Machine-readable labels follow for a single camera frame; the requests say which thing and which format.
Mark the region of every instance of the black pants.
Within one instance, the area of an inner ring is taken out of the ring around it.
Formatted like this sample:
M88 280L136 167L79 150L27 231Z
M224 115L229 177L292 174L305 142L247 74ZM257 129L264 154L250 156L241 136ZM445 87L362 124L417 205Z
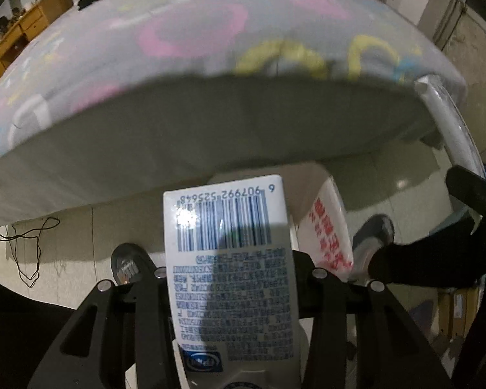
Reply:
M369 274L385 283L470 287L486 273L486 220L466 219L409 245L379 250ZM25 388L72 309L22 297L0 285L0 389ZM486 388L486 287L452 380Z
M473 225L464 219L414 243L384 247L373 256L369 275L385 283L471 287L486 273L486 219L471 234ZM457 388L486 387L486 286L452 381Z

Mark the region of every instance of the gray bed sheet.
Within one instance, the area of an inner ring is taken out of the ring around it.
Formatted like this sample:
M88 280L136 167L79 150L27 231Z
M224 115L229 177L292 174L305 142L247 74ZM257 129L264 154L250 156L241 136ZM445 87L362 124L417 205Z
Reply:
M465 81L375 0L101 0L0 79L0 225L238 167L434 130L412 87Z

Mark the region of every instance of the white label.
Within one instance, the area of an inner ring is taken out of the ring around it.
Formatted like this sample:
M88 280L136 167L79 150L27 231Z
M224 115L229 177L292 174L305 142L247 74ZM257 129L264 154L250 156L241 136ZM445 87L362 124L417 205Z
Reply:
M171 313L188 378L216 388L266 369L267 385L299 387L281 177L166 192L164 225ZM249 384L262 385L262 376Z
M463 296L461 294L454 295L454 319L461 319L463 317Z

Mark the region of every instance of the person's foot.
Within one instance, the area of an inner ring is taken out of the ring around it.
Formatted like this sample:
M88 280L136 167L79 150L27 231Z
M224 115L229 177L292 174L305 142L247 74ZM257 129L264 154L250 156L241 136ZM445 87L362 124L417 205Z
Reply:
M368 267L374 253L394 241L394 224L387 215L378 214L362 225L353 237L353 270L349 280L369 279Z
M117 246L110 259L113 278L117 285L137 282L146 274L153 274L156 266L147 251L133 243Z

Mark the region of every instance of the wooden desk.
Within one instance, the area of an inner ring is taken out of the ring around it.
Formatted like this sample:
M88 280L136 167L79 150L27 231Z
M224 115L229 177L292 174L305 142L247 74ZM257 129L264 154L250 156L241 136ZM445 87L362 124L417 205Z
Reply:
M73 0L39 0L0 39L0 77L26 45L74 5Z

